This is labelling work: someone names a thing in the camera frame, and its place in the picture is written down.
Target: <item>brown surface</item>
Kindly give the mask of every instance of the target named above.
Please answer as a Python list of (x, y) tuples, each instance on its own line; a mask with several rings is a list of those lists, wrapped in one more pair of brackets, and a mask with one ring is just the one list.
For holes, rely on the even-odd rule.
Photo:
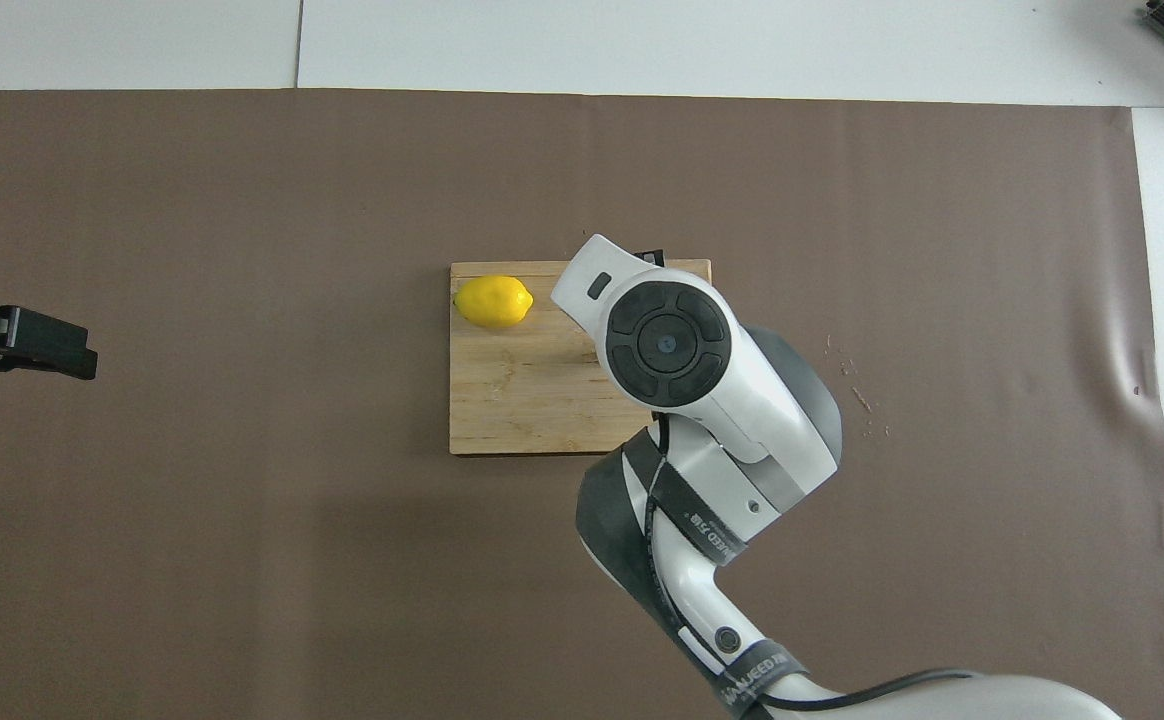
[(573, 533), (591, 457), (446, 448), (454, 261), (711, 258), (843, 408), (723, 573), (829, 687), (1037, 673), (1164, 717), (1164, 429), (1130, 114), (0, 94), (0, 717), (722, 717)]
[[(449, 452), (609, 452), (650, 423), (599, 369), (595, 344), (551, 300), (565, 261), (454, 263), (449, 298), (471, 278), (512, 275), (533, 306), (512, 328), (468, 323), (449, 304)], [(666, 261), (711, 281), (711, 261)]]

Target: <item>yellow lemon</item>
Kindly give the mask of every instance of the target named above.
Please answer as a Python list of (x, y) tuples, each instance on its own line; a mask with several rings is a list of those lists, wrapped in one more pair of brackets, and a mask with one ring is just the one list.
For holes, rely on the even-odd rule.
[(482, 275), (457, 288), (453, 304), (457, 313), (482, 328), (509, 328), (528, 313), (533, 297), (519, 278)]

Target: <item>cutting board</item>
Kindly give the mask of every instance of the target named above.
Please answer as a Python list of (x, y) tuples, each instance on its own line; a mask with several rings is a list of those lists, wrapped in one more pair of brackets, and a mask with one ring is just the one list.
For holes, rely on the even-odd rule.
[[(666, 261), (711, 281), (711, 261)], [(562, 261), (454, 263), (449, 268), (449, 452), (608, 452), (650, 423), (595, 356), (595, 344), (551, 300)], [(533, 306), (512, 328), (468, 323), (453, 306), (463, 283), (512, 275)]]

